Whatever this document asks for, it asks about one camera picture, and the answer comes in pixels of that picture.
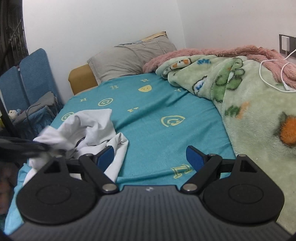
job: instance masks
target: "wall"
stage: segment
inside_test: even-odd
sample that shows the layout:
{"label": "wall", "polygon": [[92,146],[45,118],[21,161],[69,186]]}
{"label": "wall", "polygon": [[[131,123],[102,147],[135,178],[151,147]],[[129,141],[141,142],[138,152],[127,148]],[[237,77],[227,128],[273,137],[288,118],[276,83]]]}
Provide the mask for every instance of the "wall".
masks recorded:
{"label": "wall", "polygon": [[257,45],[279,51],[279,34],[296,37],[295,0],[178,0],[188,48]]}
{"label": "wall", "polygon": [[185,47],[176,0],[23,0],[29,53],[43,48],[63,102],[73,94],[70,71],[104,48],[166,31]]}

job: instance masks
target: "gray cloth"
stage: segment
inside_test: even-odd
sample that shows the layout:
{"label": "gray cloth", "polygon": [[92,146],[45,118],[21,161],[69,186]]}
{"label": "gray cloth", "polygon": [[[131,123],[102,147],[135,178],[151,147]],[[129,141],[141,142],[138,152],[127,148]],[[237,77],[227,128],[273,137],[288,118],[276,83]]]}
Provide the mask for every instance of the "gray cloth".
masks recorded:
{"label": "gray cloth", "polygon": [[36,111],[42,109],[44,106],[53,106],[55,104],[57,104],[57,99],[55,95],[51,91],[49,91],[45,95],[43,95],[37,102],[29,106],[28,109],[18,115],[13,124],[15,125],[17,123],[20,123],[27,118],[27,115],[29,116],[30,114],[35,113]]}
{"label": "gray cloth", "polygon": [[100,85],[103,81],[120,76],[142,74],[145,63],[175,50],[176,47],[167,37],[159,36],[141,43],[114,46],[87,62]]}

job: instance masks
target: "white cable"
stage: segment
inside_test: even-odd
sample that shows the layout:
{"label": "white cable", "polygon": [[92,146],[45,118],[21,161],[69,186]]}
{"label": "white cable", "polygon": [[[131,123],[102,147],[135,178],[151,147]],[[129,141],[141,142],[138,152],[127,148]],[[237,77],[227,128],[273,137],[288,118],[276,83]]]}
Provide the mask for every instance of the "white cable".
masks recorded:
{"label": "white cable", "polygon": [[[296,52],[296,49],[295,49],[293,52],[291,52],[286,58],[284,58],[284,60],[286,60],[287,58],[289,58],[289,57],[290,57],[292,54],[294,54],[295,52]],[[267,83],[267,82],[262,78],[262,75],[261,75],[261,66],[262,66],[262,63],[267,62],[267,61],[279,61],[279,60],[278,60],[278,59],[267,59],[267,60],[263,60],[263,61],[260,63],[260,67],[259,67],[259,75],[260,75],[261,80],[262,80],[264,83],[266,83],[268,86],[270,86],[270,87],[272,87],[272,88],[274,88],[274,89],[276,89],[276,90],[278,90],[278,91],[281,91],[281,92],[283,92],[283,93],[295,93],[296,90],[292,90],[292,91],[284,91],[284,90],[281,90],[281,89],[279,89],[279,88],[277,88],[277,87],[275,87],[275,86],[273,86],[273,85]],[[284,64],[284,66],[283,66],[282,69],[281,69],[281,81],[282,81],[283,85],[285,86],[285,88],[290,88],[290,87],[284,82],[284,80],[283,80],[283,70],[284,70],[284,67],[286,67],[286,65],[288,65],[288,64],[293,64],[293,65],[295,65],[294,63],[288,62],[288,63]]]}

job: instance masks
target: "pillowcase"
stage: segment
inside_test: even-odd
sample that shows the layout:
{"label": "pillowcase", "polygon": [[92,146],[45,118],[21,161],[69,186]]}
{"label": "pillowcase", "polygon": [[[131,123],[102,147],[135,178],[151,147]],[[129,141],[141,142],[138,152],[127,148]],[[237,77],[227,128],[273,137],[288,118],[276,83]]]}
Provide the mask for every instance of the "pillowcase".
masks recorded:
{"label": "pillowcase", "polygon": [[98,85],[120,76],[142,74],[145,63],[159,55],[176,50],[165,32],[143,40],[117,45],[91,57],[87,62]]}

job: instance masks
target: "wall outlet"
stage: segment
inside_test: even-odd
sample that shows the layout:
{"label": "wall outlet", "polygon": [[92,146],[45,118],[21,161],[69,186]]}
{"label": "wall outlet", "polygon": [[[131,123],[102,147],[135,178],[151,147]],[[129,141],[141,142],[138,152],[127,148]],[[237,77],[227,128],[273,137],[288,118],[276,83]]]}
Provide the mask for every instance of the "wall outlet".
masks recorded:
{"label": "wall outlet", "polygon": [[289,55],[291,52],[293,52],[296,49],[296,38],[288,36],[288,35],[283,35],[283,34],[279,35],[279,52],[282,54],[286,54],[286,51],[282,50],[282,48],[281,48],[281,37],[282,36],[286,36],[286,37],[290,38],[290,51],[287,52],[287,55]]}

